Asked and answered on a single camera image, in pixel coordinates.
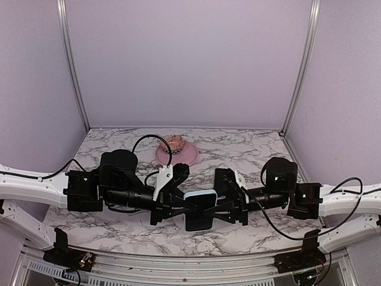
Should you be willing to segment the light blue phone case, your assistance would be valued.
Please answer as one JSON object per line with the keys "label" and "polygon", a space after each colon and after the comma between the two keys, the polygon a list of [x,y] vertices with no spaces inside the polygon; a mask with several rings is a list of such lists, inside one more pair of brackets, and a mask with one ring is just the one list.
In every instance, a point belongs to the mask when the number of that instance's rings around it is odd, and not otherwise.
{"label": "light blue phone case", "polygon": [[217,204],[217,193],[214,189],[190,191],[183,198],[185,201],[196,205],[198,212],[213,208]]}

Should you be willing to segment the black smartphone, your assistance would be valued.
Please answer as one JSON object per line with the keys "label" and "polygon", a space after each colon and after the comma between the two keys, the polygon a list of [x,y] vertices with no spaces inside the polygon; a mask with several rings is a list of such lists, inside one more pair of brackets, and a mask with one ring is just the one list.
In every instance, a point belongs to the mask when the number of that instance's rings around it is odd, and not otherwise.
{"label": "black smartphone", "polygon": [[227,185],[224,180],[226,176],[230,173],[230,169],[216,168],[214,172],[214,183],[213,189],[216,191],[219,197],[226,195]]}

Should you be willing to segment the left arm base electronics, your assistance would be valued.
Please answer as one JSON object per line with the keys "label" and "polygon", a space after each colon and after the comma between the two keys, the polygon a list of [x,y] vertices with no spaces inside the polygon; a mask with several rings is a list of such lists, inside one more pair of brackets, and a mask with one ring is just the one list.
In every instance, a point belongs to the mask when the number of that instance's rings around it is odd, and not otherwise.
{"label": "left arm base electronics", "polygon": [[66,266],[73,270],[91,272],[95,254],[89,251],[76,250],[68,246],[67,234],[55,228],[53,248],[44,251],[43,260],[55,265]]}

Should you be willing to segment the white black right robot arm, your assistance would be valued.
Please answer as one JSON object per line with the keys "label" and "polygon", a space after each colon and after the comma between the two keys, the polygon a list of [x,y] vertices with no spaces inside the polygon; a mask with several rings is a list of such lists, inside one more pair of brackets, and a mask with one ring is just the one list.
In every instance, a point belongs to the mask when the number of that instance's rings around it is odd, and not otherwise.
{"label": "white black right robot arm", "polygon": [[299,183],[298,165],[285,158],[272,157],[260,173],[262,186],[246,188],[237,171],[225,169],[217,176],[224,185],[226,199],[204,210],[204,215],[226,222],[248,223],[250,212],[260,211],[267,221],[268,209],[281,207],[294,219],[318,219],[345,215],[336,226],[308,232],[300,241],[305,245],[295,253],[295,262],[307,267],[318,257],[318,250],[330,253],[380,234],[380,185],[364,185],[358,177],[348,178],[336,186]]}

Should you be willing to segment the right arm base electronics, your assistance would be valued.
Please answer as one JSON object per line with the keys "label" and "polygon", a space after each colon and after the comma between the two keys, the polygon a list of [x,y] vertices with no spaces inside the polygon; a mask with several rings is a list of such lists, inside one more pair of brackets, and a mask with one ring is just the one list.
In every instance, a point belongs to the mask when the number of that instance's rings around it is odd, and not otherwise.
{"label": "right arm base electronics", "polygon": [[300,250],[274,256],[274,267],[278,273],[286,273],[317,266],[326,262],[326,255],[318,249],[319,229],[307,232]]}

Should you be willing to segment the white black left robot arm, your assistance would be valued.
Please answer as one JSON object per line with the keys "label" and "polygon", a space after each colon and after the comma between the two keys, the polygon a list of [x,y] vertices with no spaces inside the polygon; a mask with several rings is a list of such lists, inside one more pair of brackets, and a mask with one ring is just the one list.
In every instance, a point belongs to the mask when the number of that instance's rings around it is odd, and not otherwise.
{"label": "white black left robot arm", "polygon": [[22,210],[17,200],[70,212],[101,212],[104,206],[148,210],[151,225],[197,209],[178,189],[189,176],[187,164],[162,167],[153,187],[137,177],[137,165],[133,152],[114,150],[103,153],[99,166],[91,171],[38,173],[1,166],[1,223],[13,227],[38,249],[52,249],[55,259],[70,265],[75,252],[66,245],[66,233],[38,221]]}

